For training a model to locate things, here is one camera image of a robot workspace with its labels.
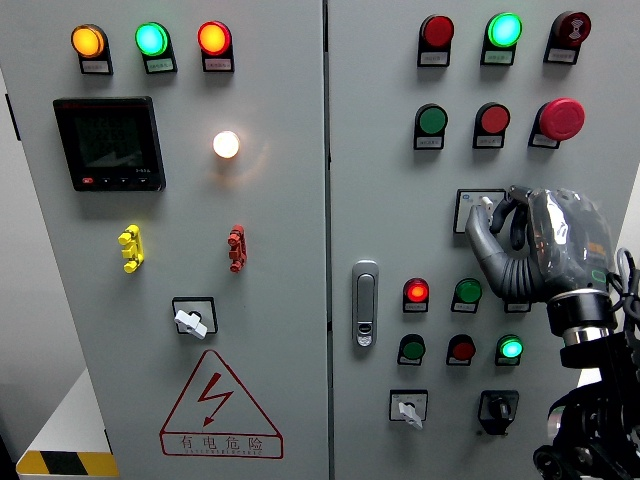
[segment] yellow terminal block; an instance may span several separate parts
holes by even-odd
[[[135,272],[144,261],[140,227],[133,224],[129,225],[118,237],[118,243],[124,247],[122,249],[122,258],[129,260],[124,265],[124,271],[127,273]]]

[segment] digital power meter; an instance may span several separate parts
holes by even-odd
[[[54,100],[73,188],[81,192],[165,187],[150,97]]]

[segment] green indicator light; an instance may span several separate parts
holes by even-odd
[[[418,360],[424,355],[424,347],[418,342],[410,342],[404,346],[402,354],[409,360]]]
[[[522,343],[517,337],[510,337],[502,342],[500,352],[507,358],[515,358],[522,353]]]
[[[489,22],[487,35],[496,47],[507,48],[515,45],[522,34],[522,22],[515,13],[501,13]]]
[[[136,43],[145,55],[161,55],[169,45],[167,31],[157,23],[143,23],[136,30]]]
[[[482,297],[480,282],[474,278],[462,280],[456,285],[456,296],[464,303],[476,303]]]
[[[601,272],[600,270],[592,270],[591,278],[593,278],[596,282],[607,283],[607,274]]]
[[[430,134],[438,133],[447,124],[447,117],[439,108],[427,108],[420,115],[420,128]]]

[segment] warning triangle sign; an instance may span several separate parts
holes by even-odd
[[[281,459],[282,435],[215,350],[206,350],[160,431],[169,456]]]

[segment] yellow black hazard stripe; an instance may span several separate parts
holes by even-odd
[[[29,450],[18,462],[21,475],[119,476],[116,460],[110,453],[41,452]]]

